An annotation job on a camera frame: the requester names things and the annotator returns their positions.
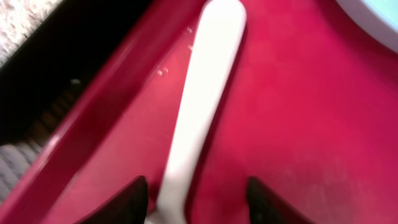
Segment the light blue plate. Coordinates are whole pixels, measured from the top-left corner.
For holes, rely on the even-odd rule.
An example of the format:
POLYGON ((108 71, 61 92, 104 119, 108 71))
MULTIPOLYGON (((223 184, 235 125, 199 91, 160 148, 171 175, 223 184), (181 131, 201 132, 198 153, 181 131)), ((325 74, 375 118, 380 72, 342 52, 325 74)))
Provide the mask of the light blue plate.
POLYGON ((336 0, 372 38, 397 53, 397 0, 336 0))

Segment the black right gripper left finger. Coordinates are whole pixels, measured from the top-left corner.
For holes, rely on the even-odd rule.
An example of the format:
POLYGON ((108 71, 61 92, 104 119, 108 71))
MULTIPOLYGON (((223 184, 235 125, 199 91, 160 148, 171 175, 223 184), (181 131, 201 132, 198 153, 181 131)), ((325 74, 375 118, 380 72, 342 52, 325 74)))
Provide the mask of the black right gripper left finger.
POLYGON ((143 224, 147 216, 148 203, 148 184, 146 178, 140 175, 77 223, 143 224))

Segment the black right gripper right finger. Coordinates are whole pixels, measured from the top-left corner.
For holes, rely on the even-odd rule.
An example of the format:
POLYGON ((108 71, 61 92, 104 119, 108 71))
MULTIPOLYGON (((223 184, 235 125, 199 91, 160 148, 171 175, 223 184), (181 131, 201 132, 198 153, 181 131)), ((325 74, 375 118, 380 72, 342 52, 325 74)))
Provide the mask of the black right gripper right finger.
POLYGON ((248 178, 247 203, 250 224, 313 224, 254 176, 248 178))

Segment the white plastic fork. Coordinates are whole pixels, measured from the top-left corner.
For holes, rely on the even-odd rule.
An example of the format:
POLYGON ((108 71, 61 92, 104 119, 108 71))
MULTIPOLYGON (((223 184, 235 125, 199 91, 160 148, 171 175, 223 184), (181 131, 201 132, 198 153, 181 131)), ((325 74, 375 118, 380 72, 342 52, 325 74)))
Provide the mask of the white plastic fork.
POLYGON ((208 1, 200 15, 170 153, 146 223, 184 224, 185 202, 246 26, 239 0, 208 1))

